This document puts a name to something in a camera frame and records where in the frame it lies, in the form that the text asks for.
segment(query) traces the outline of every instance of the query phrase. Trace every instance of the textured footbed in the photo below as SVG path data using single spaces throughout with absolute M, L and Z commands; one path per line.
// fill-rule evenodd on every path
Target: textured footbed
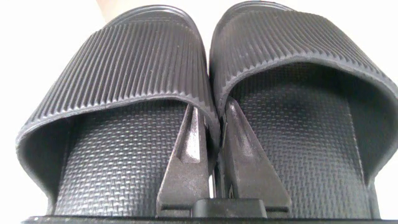
M 347 97 L 336 70 L 296 63 L 232 90 L 292 199 L 294 218 L 371 218 Z
M 71 133 L 54 215 L 154 217 L 186 107 L 150 101 L 82 116 Z

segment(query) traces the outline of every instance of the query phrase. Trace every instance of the ribbed texture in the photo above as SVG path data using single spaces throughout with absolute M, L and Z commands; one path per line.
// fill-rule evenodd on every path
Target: ribbed texture
M 83 44 L 20 136 L 57 118 L 153 98 L 197 106 L 218 138 L 202 44 L 190 28 L 173 22 L 106 27 Z
M 323 17 L 282 10 L 244 11 L 232 19 L 226 14 L 216 28 L 210 55 L 219 116 L 238 81 L 278 63 L 322 62 L 387 81 L 396 88 L 362 50 Z

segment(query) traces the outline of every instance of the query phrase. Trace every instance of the slide sandal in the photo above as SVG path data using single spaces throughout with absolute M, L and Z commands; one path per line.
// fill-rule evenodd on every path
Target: slide sandal
M 88 38 L 16 142 L 48 215 L 154 217 L 209 197 L 219 140 L 196 25 L 145 6 Z
M 218 197 L 262 199 L 268 217 L 379 218 L 374 178 L 398 148 L 398 89 L 339 28 L 237 4 L 213 34 L 210 80 Z

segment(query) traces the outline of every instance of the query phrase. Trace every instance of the white background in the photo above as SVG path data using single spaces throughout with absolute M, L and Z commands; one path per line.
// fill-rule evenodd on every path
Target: white background
M 237 2 L 118 1 L 110 4 L 107 16 L 147 4 L 179 7 L 197 24 L 208 52 L 216 23 Z M 328 18 L 398 83 L 398 12 L 394 1 L 276 2 Z M 95 0 L 0 2 L 0 17 L 0 203 L 6 207 L 1 219 L 17 223 L 32 215 L 44 215 L 47 207 L 45 195 L 17 161 L 17 132 L 72 55 L 105 19 Z M 380 213 L 385 219 L 398 219 L 397 171 L 395 154 L 376 178 Z

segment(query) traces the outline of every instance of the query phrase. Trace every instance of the rubber material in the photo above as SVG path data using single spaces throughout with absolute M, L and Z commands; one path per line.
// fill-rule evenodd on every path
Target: rubber material
M 108 219 L 108 218 L 86 218 L 86 217 L 30 217 L 23 224 L 146 224 L 146 223 L 271 223 L 271 224 L 397 224 L 396 220 L 264 220 L 263 218 L 187 218 L 187 219 Z
M 398 148 L 398 88 L 339 28 L 275 3 L 237 4 L 215 29 L 210 79 L 220 118 L 229 96 L 239 103 L 291 217 L 378 217 L 373 182 Z
M 143 103 L 153 100 L 166 105 Z M 186 108 L 176 109 L 170 100 L 198 108 L 216 150 L 220 125 L 203 43 L 184 12 L 133 9 L 88 38 L 16 141 L 21 165 L 49 198 L 49 213 L 153 215 Z M 122 106 L 128 109 L 116 109 Z M 114 135 L 123 129 L 128 134 Z M 126 155 L 116 162 L 112 156 L 119 150 Z M 144 167 L 138 168 L 140 162 Z M 129 173 L 134 169 L 136 179 Z

